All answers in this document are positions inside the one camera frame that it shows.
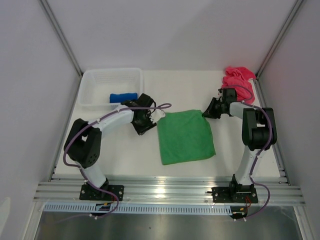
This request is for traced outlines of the blue towel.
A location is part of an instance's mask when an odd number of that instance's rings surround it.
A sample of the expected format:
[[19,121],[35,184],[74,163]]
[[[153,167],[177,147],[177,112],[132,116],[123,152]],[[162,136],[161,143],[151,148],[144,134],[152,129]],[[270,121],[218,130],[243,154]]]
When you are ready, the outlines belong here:
[[138,94],[136,92],[128,93],[111,93],[109,95],[110,103],[122,103],[125,101],[135,101],[138,99]]

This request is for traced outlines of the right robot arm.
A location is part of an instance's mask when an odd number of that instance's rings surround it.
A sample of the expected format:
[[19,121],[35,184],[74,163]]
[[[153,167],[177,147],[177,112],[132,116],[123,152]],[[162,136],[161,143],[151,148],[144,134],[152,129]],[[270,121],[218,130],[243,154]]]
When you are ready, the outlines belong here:
[[277,142],[277,128],[274,110],[271,107],[259,107],[239,101],[235,88],[218,90],[219,97],[212,98],[208,108],[202,114],[209,119],[220,119],[223,114],[242,120],[241,139],[244,152],[240,165],[233,174],[228,187],[212,189],[215,197],[229,197],[239,202],[246,196],[254,194],[256,167],[265,151]]

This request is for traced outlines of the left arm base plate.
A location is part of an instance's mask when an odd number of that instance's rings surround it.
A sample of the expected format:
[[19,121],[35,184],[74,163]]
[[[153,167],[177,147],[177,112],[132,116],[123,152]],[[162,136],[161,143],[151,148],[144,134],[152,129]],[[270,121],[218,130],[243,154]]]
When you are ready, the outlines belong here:
[[[119,201],[123,200],[125,190],[123,185],[103,185],[102,189],[117,196]],[[116,201],[113,195],[97,190],[89,184],[83,184],[81,186],[79,199],[82,201]]]

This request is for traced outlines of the green towel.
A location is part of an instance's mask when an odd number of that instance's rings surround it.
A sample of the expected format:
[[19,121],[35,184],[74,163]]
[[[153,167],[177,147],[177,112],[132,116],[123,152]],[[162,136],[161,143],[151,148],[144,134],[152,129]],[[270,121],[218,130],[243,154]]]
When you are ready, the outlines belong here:
[[167,113],[157,123],[164,166],[206,160],[216,155],[209,122],[200,110]]

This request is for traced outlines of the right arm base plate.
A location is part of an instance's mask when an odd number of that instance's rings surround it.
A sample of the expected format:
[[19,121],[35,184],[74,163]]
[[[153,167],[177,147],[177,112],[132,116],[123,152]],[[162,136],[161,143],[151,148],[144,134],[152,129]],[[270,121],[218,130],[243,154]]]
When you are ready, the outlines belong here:
[[258,194],[254,186],[244,186],[239,189],[216,186],[206,193],[212,196],[214,203],[258,203]]

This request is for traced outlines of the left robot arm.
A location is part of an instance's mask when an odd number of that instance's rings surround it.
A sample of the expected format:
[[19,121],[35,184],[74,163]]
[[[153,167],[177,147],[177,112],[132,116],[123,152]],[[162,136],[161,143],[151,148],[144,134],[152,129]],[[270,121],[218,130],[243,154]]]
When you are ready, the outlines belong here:
[[78,118],[73,122],[63,147],[63,162],[80,170],[83,178],[92,185],[90,192],[97,200],[105,199],[109,193],[108,180],[98,165],[102,139],[126,124],[132,124],[137,134],[143,135],[157,125],[152,120],[155,110],[155,101],[143,93],[137,100],[125,100],[95,120]]

